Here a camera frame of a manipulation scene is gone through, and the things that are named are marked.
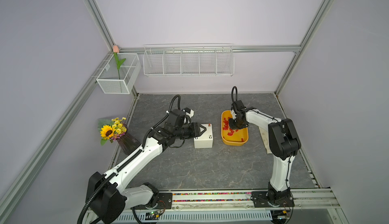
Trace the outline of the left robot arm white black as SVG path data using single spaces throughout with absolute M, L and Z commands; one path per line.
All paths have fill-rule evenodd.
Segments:
M 83 223 L 87 210 L 92 210 L 97 219 L 111 224 L 121 213 L 138 206 L 147 208 L 158 204 L 159 190 L 150 183 L 128 189 L 131 180 L 154 158 L 171 147 L 176 139 L 189 140 L 200 137 L 206 128 L 192 122 L 193 110 L 173 108 L 173 103 L 180 103 L 181 96 L 175 95 L 163 119 L 152 126 L 145 134 L 141 145 L 118 165 L 101 174 L 95 172 L 88 180 L 85 205 L 77 222 Z

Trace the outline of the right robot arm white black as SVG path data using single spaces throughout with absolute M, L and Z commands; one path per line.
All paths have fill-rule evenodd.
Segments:
M 294 197 L 290 187 L 292 163 L 301 148 L 294 123 L 291 119 L 276 118 L 267 115 L 257 108 L 246 107 L 238 99 L 236 86 L 231 92 L 232 118 L 229 126 L 233 130 L 247 128 L 250 124 L 256 125 L 267 133 L 270 152 L 273 155 L 273 171 L 266 192 L 252 192 L 251 200 L 255 206 L 294 207 Z

